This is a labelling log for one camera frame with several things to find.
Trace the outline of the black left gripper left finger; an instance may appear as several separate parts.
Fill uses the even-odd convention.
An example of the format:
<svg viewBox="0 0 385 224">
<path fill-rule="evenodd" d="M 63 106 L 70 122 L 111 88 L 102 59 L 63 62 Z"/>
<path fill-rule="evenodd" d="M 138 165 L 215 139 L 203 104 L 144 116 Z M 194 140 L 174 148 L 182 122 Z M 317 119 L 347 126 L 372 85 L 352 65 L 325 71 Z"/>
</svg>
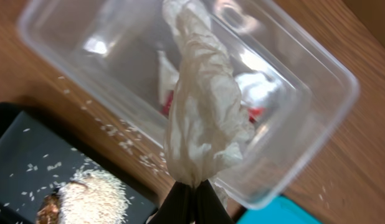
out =
<svg viewBox="0 0 385 224">
<path fill-rule="evenodd" d="M 148 224 L 189 224 L 192 220 L 192 197 L 190 186 L 175 182 Z"/>
</svg>

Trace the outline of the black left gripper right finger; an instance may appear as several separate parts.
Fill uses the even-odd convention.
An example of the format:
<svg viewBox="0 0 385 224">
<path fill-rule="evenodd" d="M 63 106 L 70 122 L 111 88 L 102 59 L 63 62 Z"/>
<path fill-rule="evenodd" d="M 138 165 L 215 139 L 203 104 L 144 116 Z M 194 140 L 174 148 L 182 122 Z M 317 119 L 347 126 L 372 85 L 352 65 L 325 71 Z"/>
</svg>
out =
<svg viewBox="0 0 385 224">
<path fill-rule="evenodd" d="M 211 183 L 202 182 L 195 191 L 194 217 L 196 224 L 234 224 L 216 195 Z"/>
</svg>

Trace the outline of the white tissue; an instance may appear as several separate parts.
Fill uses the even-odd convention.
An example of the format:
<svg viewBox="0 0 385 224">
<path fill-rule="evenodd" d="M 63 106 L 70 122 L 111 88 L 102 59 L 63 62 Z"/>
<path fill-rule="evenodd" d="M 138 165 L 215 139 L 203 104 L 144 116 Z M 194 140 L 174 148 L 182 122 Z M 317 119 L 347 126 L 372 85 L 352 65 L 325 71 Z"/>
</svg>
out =
<svg viewBox="0 0 385 224">
<path fill-rule="evenodd" d="M 172 102 L 171 95 L 179 80 L 179 72 L 168 60 L 164 51 L 157 51 L 159 59 L 158 95 L 159 103 L 165 108 Z M 249 108 L 265 108 L 270 95 L 280 88 L 280 82 L 264 72 L 240 73 L 234 77 L 242 93 L 241 104 Z"/>
<path fill-rule="evenodd" d="M 162 11 L 181 54 L 164 155 L 170 176 L 195 189 L 242 162 L 241 148 L 254 127 L 202 1 L 166 0 Z"/>
</svg>

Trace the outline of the red snack wrapper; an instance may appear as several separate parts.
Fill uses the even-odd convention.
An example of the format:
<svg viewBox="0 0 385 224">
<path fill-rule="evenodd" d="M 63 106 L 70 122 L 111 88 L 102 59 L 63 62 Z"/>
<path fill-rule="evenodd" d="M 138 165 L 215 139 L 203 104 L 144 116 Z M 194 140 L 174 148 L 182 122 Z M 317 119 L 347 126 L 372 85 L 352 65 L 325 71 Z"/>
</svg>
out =
<svg viewBox="0 0 385 224">
<path fill-rule="evenodd" d="M 162 103 L 162 114 L 165 115 L 166 117 L 169 116 L 170 112 L 170 107 L 173 102 L 173 91 L 170 91 L 166 94 L 166 98 L 164 103 Z M 260 108 L 248 108 L 249 112 L 249 121 L 251 123 L 254 123 L 259 120 L 259 117 L 263 114 L 265 111 L 265 108 L 260 107 Z"/>
</svg>

